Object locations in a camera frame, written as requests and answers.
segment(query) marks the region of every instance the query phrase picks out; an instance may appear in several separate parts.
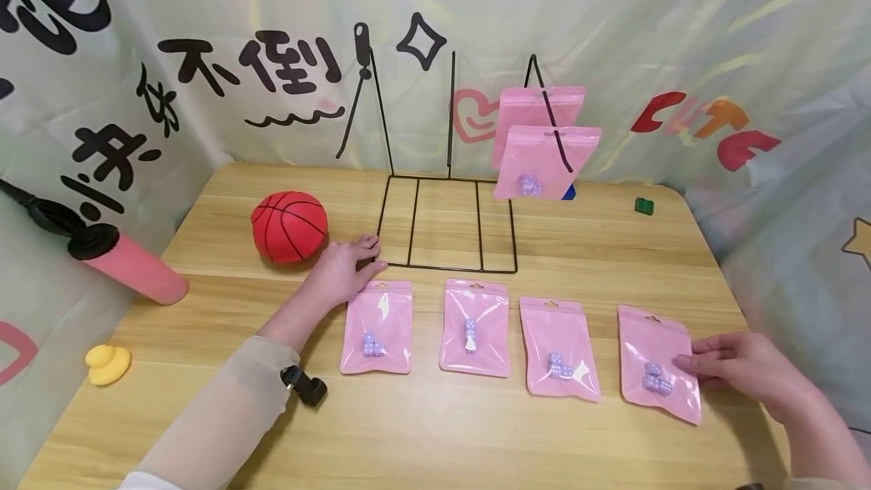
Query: sleeve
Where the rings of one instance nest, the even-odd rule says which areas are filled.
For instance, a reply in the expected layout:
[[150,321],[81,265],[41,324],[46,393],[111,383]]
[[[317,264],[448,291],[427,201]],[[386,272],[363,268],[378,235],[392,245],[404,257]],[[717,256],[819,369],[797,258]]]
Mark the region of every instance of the sleeve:
[[[292,348],[263,336],[250,337],[120,488],[224,488],[284,412],[289,392],[279,373],[298,363],[299,354]],[[145,480],[150,485],[143,486]]]
[[784,490],[864,490],[846,482],[828,479],[787,479]]

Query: yellow star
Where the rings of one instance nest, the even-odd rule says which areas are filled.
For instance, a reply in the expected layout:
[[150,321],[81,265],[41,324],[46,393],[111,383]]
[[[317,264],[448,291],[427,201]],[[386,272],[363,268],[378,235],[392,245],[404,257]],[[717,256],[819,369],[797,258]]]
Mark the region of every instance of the yellow star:
[[857,217],[853,221],[853,237],[850,237],[841,250],[865,257],[865,262],[871,268],[871,222]]

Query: fabric backdrop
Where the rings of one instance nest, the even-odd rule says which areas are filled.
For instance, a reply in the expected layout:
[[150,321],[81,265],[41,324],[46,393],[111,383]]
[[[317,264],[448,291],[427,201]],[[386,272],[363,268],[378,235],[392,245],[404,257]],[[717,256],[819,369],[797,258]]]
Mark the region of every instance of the fabric backdrop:
[[[242,161],[492,176],[503,88],[538,56],[603,129],[580,179],[687,197],[746,317],[871,430],[867,0],[0,0],[0,175],[166,247]],[[454,109],[451,53],[457,55]],[[13,488],[132,296],[0,201],[0,488]]]

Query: basketball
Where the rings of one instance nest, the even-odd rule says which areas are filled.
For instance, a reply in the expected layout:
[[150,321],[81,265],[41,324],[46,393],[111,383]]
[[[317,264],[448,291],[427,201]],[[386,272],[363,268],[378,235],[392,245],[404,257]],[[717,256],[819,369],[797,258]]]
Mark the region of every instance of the basketball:
[[308,193],[282,191],[263,199],[251,213],[254,245],[276,263],[302,261],[321,248],[327,213]]

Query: pink zipper bag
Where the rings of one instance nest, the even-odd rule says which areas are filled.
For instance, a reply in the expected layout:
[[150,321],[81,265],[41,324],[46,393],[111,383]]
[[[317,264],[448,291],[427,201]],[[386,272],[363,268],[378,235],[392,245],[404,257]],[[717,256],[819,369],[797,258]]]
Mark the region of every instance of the pink zipper bag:
[[[556,127],[572,125],[584,105],[583,85],[558,85],[546,88]],[[499,170],[514,125],[547,125],[552,128],[542,88],[505,88],[499,95],[499,118],[493,144],[493,169]]]
[[581,303],[520,297],[520,321],[529,393],[597,403],[601,388]]
[[[559,133],[559,141],[554,130]],[[549,129],[515,125],[508,134],[493,197],[562,199],[596,150],[601,135],[602,129],[597,127]]]
[[411,282],[370,282],[348,303],[339,370],[411,371]]
[[699,380],[672,363],[677,354],[693,353],[686,326],[626,305],[619,306],[618,317],[624,399],[702,423]]
[[508,377],[508,288],[448,280],[439,366],[445,371]]

